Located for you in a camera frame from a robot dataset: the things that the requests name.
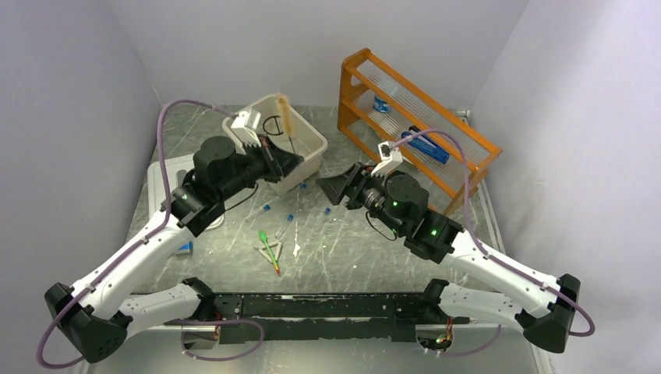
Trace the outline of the brown test tube brush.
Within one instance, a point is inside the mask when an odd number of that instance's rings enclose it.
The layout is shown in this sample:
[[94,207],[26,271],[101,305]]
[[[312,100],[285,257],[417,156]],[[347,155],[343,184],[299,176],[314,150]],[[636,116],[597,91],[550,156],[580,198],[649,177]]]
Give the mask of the brown test tube brush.
[[293,143],[294,127],[292,121],[290,102],[287,96],[280,92],[276,93],[275,97],[276,97],[278,113],[283,123],[284,132],[288,137],[288,141],[292,147],[292,152],[295,153],[295,147]]

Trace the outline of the black wire tripod stand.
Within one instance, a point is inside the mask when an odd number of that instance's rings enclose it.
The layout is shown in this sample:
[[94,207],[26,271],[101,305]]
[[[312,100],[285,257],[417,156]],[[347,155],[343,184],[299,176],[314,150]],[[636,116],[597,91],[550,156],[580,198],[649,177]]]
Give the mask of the black wire tripod stand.
[[294,128],[291,122],[281,123],[280,115],[271,115],[262,121],[263,134],[279,149],[296,154]]

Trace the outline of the green plastic spoon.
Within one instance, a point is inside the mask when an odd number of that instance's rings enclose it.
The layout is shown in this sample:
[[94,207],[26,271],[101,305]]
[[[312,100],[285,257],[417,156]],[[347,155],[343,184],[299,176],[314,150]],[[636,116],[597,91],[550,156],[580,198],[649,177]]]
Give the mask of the green plastic spoon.
[[267,253],[270,257],[270,260],[272,262],[272,265],[274,267],[274,270],[275,270],[276,274],[278,276],[280,276],[281,275],[281,270],[280,270],[279,264],[277,262],[277,259],[276,259],[275,255],[274,255],[274,253],[273,253],[273,251],[270,247],[270,244],[268,242],[267,234],[265,233],[265,231],[260,230],[258,235],[259,235],[259,238],[260,238],[261,242],[264,244],[264,248],[267,250]]

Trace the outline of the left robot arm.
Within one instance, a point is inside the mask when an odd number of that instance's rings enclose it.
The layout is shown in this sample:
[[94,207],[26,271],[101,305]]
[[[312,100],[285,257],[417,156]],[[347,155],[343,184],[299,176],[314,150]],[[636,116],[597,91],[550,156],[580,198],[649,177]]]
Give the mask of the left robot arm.
[[167,190],[161,208],[141,232],[84,278],[46,291],[51,329],[60,330],[84,361],[95,363],[152,326],[176,320],[214,323],[216,294],[195,277],[141,297],[133,297],[133,291],[156,266],[221,217],[229,198],[261,180],[279,182],[303,160],[266,136],[242,153],[228,137],[205,140],[184,182]]

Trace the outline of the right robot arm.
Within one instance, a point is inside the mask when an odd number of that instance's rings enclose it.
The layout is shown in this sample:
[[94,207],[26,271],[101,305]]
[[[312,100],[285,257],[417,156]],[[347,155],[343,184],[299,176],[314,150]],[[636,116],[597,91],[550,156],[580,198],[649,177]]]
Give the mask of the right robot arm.
[[446,280],[432,280],[420,303],[431,323],[467,317],[510,327],[531,344],[563,353],[571,335],[581,282],[538,272],[474,240],[467,227],[428,207],[429,193],[411,175],[396,171],[374,177],[356,163],[342,174],[320,178],[329,202],[349,210],[363,208],[386,225],[420,259],[453,267],[488,284],[476,291]]

